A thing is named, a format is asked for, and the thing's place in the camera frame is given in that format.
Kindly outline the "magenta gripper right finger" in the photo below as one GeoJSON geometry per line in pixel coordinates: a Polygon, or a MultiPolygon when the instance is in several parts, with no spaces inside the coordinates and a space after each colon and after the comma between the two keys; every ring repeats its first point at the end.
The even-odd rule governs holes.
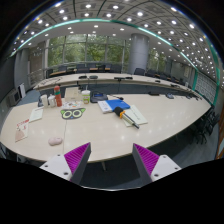
{"type": "Polygon", "coordinates": [[[144,185],[180,170],[167,155],[157,155],[136,143],[133,144],[132,155],[144,185]]]}

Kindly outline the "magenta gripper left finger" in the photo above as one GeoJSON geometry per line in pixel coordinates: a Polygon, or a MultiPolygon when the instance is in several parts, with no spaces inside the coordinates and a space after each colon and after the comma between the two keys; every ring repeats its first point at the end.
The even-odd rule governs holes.
{"type": "Polygon", "coordinates": [[[45,162],[41,166],[41,169],[75,184],[79,184],[90,154],[91,143],[86,143],[66,154],[55,155],[45,162]]]}

